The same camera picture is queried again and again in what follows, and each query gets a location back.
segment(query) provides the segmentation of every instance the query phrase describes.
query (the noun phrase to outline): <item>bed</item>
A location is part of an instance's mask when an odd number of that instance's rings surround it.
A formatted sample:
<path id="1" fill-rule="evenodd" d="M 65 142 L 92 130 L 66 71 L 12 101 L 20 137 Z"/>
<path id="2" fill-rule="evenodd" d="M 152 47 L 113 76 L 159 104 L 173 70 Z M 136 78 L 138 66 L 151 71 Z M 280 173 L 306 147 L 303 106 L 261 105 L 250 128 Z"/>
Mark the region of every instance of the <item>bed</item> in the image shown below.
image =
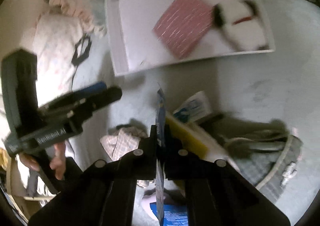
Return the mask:
<path id="1" fill-rule="evenodd" d="M 107 36 L 93 35 L 90 56 L 77 68 L 72 89 L 104 81 L 108 86 L 120 86 L 123 97 L 95 113 L 84 123 L 82 135 L 70 140 L 81 169 L 100 158 L 109 160 L 100 138 L 110 129 L 128 123 L 150 129 L 155 123 L 159 87 L 166 95 L 168 111 L 204 90 L 212 108 L 227 113 L 228 118 L 220 123 L 221 131 L 232 119 L 269 124 L 282 120 L 289 129 L 298 131 L 304 143 L 298 174 L 276 203 L 294 225 L 320 188 L 320 9 L 314 0 L 261 1 L 275 38 L 273 53 L 189 62 L 115 78 Z M 2 57 L 18 46 L 30 48 L 29 36 L 41 7 L 42 0 L 5 0 L 0 6 Z M 146 220 L 150 225 L 155 223 L 139 206 L 143 194 L 137 187 L 133 225 L 145 225 Z"/>

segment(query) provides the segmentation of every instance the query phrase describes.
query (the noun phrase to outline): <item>plaid cloth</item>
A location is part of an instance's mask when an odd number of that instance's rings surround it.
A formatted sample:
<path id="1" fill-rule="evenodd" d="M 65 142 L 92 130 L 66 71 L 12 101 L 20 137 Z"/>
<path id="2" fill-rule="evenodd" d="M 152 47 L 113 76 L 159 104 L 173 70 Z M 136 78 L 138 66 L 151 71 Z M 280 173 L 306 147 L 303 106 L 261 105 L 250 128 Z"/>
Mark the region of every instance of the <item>plaid cloth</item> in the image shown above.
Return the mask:
<path id="1" fill-rule="evenodd" d="M 242 176 L 274 203 L 284 191 L 285 172 L 299 159 L 302 142 L 289 133 L 261 130 L 229 139 L 224 147 Z"/>
<path id="2" fill-rule="evenodd" d="M 100 142 L 112 161 L 117 161 L 126 153 L 137 149 L 140 138 L 147 137 L 144 131 L 136 127 L 123 127 L 113 135 L 102 137 Z M 149 181 L 137 180 L 137 185 L 146 188 Z"/>

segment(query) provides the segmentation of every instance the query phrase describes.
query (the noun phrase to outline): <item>white box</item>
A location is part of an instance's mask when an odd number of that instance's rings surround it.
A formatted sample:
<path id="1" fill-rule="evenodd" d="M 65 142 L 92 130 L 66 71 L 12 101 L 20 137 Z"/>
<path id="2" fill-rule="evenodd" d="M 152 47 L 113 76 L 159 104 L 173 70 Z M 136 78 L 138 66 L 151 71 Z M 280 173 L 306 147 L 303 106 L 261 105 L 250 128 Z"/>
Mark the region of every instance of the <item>white box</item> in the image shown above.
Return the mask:
<path id="1" fill-rule="evenodd" d="M 265 30 L 268 49 L 234 51 L 217 28 L 212 28 L 192 53 L 175 58 L 158 40 L 153 27 L 174 0 L 105 0 L 109 44 L 115 76 L 151 69 L 158 66 L 193 60 L 248 53 L 271 52 L 275 44 L 268 17 L 259 0 L 259 17 Z M 212 6 L 224 0 L 207 0 Z"/>

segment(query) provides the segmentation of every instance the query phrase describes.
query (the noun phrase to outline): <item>gray bag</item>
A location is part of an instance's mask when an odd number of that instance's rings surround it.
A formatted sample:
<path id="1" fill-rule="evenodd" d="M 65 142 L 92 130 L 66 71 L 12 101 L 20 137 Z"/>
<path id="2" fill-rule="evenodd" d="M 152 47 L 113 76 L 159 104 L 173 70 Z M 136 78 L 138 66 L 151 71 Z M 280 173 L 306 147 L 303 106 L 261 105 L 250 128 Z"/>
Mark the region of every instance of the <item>gray bag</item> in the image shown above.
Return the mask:
<path id="1" fill-rule="evenodd" d="M 289 133 L 261 130 L 227 139 L 224 147 L 242 176 L 274 203 L 297 173 L 302 142 Z"/>

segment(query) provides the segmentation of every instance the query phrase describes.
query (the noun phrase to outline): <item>red square object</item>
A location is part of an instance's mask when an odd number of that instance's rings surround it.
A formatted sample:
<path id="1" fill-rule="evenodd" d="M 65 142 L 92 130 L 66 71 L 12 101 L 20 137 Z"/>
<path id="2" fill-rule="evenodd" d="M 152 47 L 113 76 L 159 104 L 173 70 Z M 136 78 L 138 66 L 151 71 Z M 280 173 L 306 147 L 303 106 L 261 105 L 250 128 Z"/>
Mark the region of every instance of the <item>red square object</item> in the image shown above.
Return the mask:
<path id="1" fill-rule="evenodd" d="M 212 26 L 212 6 L 202 0 L 174 0 L 153 31 L 179 59 L 187 57 Z"/>

